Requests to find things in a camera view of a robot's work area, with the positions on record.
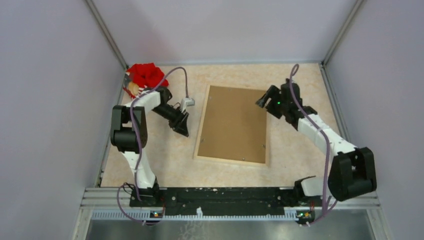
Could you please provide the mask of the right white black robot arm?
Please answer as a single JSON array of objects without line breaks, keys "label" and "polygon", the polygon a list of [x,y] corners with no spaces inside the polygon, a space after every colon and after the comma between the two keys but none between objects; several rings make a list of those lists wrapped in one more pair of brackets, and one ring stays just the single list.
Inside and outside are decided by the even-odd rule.
[{"label": "right white black robot arm", "polygon": [[377,189],[375,158],[368,147],[359,148],[343,139],[311,106],[303,105],[300,87],[286,80],[281,87],[271,85],[255,104],[272,116],[292,125],[325,154],[324,176],[295,181],[293,200],[307,206],[314,197],[333,197],[343,202]]}]

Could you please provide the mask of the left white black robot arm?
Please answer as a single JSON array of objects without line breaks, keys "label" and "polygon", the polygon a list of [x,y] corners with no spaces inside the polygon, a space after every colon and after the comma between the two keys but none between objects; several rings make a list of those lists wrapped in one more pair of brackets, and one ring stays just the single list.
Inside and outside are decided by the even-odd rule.
[{"label": "left white black robot arm", "polygon": [[162,199],[157,177],[145,151],[148,143],[147,114],[158,114],[168,121],[174,132],[189,136],[187,107],[194,106],[195,101],[186,96],[173,106],[168,103],[172,97],[167,87],[148,88],[130,103],[115,105],[112,109],[110,142],[125,157],[134,178],[131,206],[154,207]]}]

